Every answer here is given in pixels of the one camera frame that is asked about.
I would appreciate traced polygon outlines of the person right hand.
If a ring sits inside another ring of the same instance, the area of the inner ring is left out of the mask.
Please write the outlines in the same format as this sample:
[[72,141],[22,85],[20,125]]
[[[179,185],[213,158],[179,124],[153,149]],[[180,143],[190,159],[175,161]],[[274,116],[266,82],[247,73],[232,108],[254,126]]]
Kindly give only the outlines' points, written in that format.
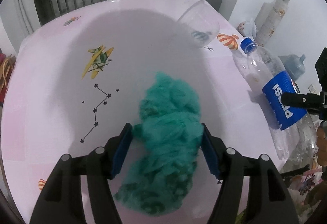
[[324,129],[320,126],[317,130],[318,164],[327,166],[327,140]]

